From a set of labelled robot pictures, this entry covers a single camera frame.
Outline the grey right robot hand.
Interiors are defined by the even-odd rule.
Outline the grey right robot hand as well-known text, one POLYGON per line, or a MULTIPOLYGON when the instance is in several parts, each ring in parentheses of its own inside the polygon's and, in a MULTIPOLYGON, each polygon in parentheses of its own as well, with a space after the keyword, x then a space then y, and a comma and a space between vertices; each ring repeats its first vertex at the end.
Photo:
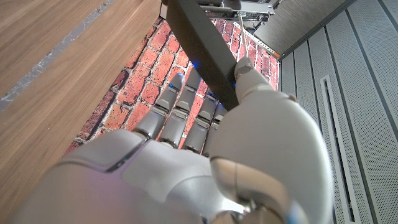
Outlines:
POLYGON ((191 135, 209 150, 154 137, 159 119, 106 133, 61 158, 10 223, 327 223, 331 167, 313 118, 243 57, 239 104, 191 135))

